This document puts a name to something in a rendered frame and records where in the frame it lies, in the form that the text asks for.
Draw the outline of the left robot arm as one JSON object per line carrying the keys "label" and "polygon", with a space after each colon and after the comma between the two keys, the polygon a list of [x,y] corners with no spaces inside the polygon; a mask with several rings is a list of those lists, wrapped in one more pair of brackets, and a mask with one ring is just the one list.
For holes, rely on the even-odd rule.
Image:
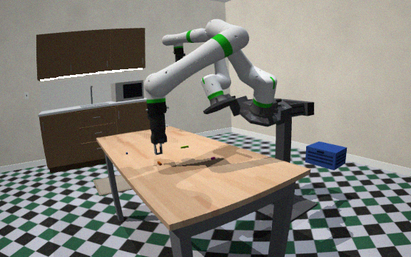
{"label": "left robot arm", "polygon": [[228,57],[239,79],[254,89],[250,112],[262,118],[278,112],[278,102],[282,99],[274,99],[277,79],[254,66],[241,50],[249,42],[248,32],[241,26],[220,19],[209,21],[205,32],[210,40],[174,64],[147,77],[144,82],[147,104],[165,102],[166,95],[188,77]]}

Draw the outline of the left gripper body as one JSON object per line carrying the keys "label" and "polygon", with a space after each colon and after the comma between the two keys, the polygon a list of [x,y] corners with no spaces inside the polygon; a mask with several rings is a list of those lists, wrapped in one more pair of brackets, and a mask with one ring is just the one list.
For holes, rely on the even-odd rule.
{"label": "left gripper body", "polygon": [[146,111],[148,112],[148,119],[150,119],[152,144],[167,142],[164,114],[167,109],[169,109],[169,106],[166,106],[166,102],[147,104]]}

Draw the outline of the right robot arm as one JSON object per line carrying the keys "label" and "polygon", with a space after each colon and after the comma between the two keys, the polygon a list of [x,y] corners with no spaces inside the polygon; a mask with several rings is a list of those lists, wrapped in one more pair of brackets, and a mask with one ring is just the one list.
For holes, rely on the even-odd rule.
{"label": "right robot arm", "polygon": [[[210,40],[210,38],[206,35],[205,29],[194,29],[181,34],[165,35],[162,38],[162,43],[166,46],[173,44],[173,48],[177,49],[183,48],[183,42],[200,43],[207,42],[208,40]],[[230,96],[230,94],[223,94],[222,89],[227,89],[231,85],[231,79],[228,73],[225,58],[215,62],[214,66],[215,74],[218,75],[210,74],[201,79],[201,84],[211,106],[224,99],[235,97]]]}

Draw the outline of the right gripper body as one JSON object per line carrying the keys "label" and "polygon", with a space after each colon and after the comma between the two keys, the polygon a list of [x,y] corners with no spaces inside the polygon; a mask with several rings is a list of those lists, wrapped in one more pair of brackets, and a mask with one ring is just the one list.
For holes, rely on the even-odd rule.
{"label": "right gripper body", "polygon": [[183,58],[186,54],[183,53],[183,48],[174,49],[173,53],[175,54],[176,62]]}

